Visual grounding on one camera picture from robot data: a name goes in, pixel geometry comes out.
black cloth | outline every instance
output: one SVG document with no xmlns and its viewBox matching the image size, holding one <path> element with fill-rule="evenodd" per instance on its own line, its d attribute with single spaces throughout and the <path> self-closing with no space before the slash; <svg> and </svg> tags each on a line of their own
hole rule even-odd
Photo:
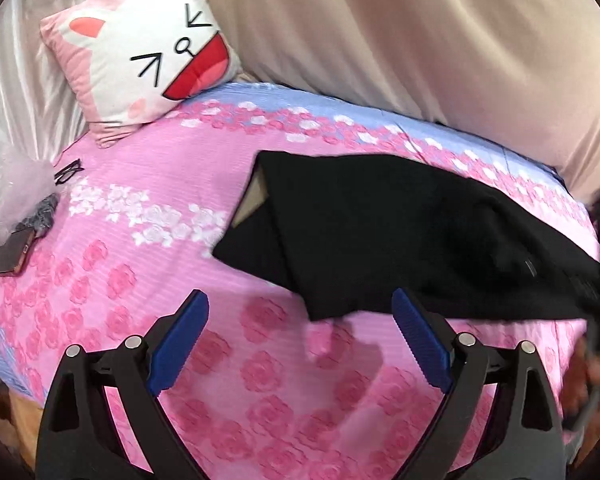
<svg viewBox="0 0 600 480">
<path fill-rule="evenodd" d="M 213 255 L 300 294 L 311 320 L 390 312 L 400 286 L 450 318 L 584 316 L 598 263 L 497 189 L 393 155 L 260 152 L 247 189 L 256 172 L 266 199 Z"/>
</svg>

pink floral bedsheet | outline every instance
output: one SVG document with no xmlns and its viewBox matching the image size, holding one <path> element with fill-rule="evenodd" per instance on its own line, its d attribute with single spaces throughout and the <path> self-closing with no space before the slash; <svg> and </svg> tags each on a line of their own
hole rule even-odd
<svg viewBox="0 0 600 480">
<path fill-rule="evenodd" d="M 441 399 L 393 319 L 310 324 L 298 297 L 210 257 L 262 149 L 385 152 L 441 166 L 500 188 L 597 251 L 582 206 L 506 150 L 304 92 L 229 84 L 112 148 L 85 137 L 66 151 L 60 164 L 81 158 L 86 171 L 64 190 L 24 275 L 0 278 L 0 349 L 42 403 L 67 345 L 112 348 L 199 288 L 208 325 L 160 402 L 212 479 L 391 478 Z M 535 342 L 554 392 L 582 331 L 578 321 L 452 324 L 487 344 Z M 486 388 L 456 465 L 470 460 L 492 398 Z M 110 402 L 129 457 L 146 467 L 114 392 Z"/>
</svg>

plastic bag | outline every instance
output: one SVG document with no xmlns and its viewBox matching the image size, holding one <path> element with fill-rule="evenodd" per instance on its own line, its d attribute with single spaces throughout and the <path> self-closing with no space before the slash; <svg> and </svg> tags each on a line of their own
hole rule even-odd
<svg viewBox="0 0 600 480">
<path fill-rule="evenodd" d="M 54 167 L 32 160 L 0 143 L 0 245 L 14 227 L 36 212 L 38 203 L 56 191 Z"/>
</svg>

blue gripper pad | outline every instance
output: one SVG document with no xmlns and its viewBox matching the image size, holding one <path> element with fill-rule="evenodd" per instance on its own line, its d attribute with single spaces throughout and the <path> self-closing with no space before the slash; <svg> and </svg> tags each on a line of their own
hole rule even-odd
<svg viewBox="0 0 600 480">
<path fill-rule="evenodd" d="M 209 301 L 199 292 L 184 305 L 184 312 L 153 352 L 146 386 L 154 396 L 175 384 L 208 318 Z"/>
<path fill-rule="evenodd" d="M 449 393 L 453 383 L 451 355 L 401 288 L 396 289 L 392 297 L 392 311 L 427 382 L 443 393 Z"/>
</svg>

black-framed eyeglasses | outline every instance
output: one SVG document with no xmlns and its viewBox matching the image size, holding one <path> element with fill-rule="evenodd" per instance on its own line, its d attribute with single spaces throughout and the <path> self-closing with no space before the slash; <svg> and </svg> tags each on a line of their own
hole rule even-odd
<svg viewBox="0 0 600 480">
<path fill-rule="evenodd" d="M 72 176 L 80 171 L 84 171 L 84 168 L 82 167 L 82 161 L 79 158 L 76 158 L 71 164 L 65 166 L 62 168 L 62 170 L 58 171 L 54 175 L 56 186 L 67 183 Z"/>
</svg>

